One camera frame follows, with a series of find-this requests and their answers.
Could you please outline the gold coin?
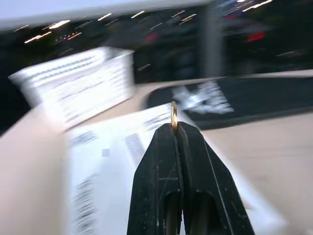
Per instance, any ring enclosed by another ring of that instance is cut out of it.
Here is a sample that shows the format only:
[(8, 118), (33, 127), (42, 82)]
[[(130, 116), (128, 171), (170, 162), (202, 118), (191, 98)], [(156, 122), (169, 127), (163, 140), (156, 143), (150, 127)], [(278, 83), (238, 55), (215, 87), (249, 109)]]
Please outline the gold coin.
[(175, 101), (171, 103), (171, 125), (175, 135), (178, 132), (178, 117), (177, 117), (177, 105)]

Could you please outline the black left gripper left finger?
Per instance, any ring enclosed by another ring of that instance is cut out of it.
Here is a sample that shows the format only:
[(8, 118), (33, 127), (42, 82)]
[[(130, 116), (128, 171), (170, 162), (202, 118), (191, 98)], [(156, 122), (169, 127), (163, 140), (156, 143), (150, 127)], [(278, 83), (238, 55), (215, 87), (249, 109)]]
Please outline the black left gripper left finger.
[(182, 198), (177, 138), (166, 123), (156, 129), (135, 171), (127, 235), (178, 235)]

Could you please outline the white printed paper sheet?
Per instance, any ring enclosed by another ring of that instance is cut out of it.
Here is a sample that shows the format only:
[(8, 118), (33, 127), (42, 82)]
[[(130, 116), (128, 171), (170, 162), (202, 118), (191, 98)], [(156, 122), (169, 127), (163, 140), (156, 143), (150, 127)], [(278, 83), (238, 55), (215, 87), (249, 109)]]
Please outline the white printed paper sheet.
[(67, 133), (64, 235), (126, 235), (134, 173), (170, 105), (80, 126)]

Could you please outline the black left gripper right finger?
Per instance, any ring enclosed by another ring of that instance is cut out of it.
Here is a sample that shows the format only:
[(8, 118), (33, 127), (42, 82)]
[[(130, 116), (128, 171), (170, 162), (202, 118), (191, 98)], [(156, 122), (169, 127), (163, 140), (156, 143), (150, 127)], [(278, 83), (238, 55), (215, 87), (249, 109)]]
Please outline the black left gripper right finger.
[(255, 235), (233, 177), (198, 128), (179, 122), (187, 235)]

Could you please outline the white slotted plastic basket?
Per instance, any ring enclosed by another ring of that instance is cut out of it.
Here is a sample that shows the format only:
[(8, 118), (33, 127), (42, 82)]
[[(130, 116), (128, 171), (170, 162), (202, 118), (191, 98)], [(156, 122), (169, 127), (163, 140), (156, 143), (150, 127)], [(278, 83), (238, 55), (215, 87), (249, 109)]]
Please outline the white slotted plastic basket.
[(134, 94), (134, 51), (97, 47), (9, 76), (31, 107), (70, 129)]

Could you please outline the black mat with white print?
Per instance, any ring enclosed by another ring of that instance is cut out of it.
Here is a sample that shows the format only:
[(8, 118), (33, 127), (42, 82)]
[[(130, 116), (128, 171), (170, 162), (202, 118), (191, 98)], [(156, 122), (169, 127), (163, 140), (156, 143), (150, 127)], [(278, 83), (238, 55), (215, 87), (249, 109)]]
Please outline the black mat with white print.
[(176, 102), (202, 130), (313, 111), (313, 77), (220, 78), (158, 88), (147, 108)]

